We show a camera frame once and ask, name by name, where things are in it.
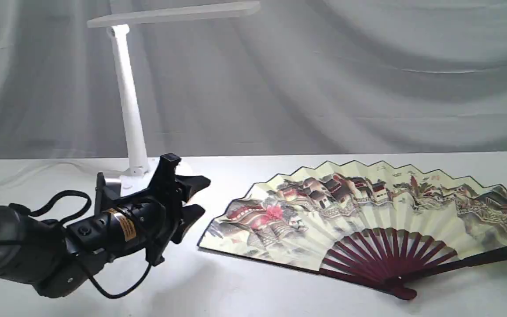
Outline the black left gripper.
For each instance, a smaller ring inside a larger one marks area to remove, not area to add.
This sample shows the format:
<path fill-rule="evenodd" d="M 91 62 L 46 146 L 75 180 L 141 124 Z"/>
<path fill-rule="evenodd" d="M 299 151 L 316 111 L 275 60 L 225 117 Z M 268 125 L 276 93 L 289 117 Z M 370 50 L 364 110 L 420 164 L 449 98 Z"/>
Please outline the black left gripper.
<path fill-rule="evenodd" d="M 180 244 L 206 212 L 198 204 L 181 209 L 177 190 L 181 201 L 189 203 L 211 184 L 203 175 L 176 175 L 180 162 L 173 153 L 162 155 L 146 188 L 120 196 L 107 211 L 68 225 L 66 232 L 73 243 L 81 251 L 105 251 L 107 262 L 145 249 L 149 264 L 163 263 L 167 243 Z M 181 209 L 178 221 L 169 214 L 171 207 Z"/>

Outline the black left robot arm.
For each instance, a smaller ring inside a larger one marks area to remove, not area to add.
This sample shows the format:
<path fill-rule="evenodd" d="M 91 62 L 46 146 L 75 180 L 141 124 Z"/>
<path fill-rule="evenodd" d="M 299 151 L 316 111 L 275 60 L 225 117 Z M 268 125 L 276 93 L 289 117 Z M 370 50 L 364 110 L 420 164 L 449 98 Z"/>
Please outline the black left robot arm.
<path fill-rule="evenodd" d="M 205 214 L 191 198 L 211 184 L 203 175 L 178 175 L 181 157 L 166 153 L 147 186 L 121 195 L 121 183 L 96 176 L 95 199 L 81 191 L 58 192 L 40 209 L 0 205 L 0 279 L 32 286 L 57 299 L 86 281 L 104 297 L 135 291 L 164 262 L 169 243 L 179 244 Z M 116 259 L 145 250 L 143 275 L 129 289 L 111 294 L 96 274 Z"/>

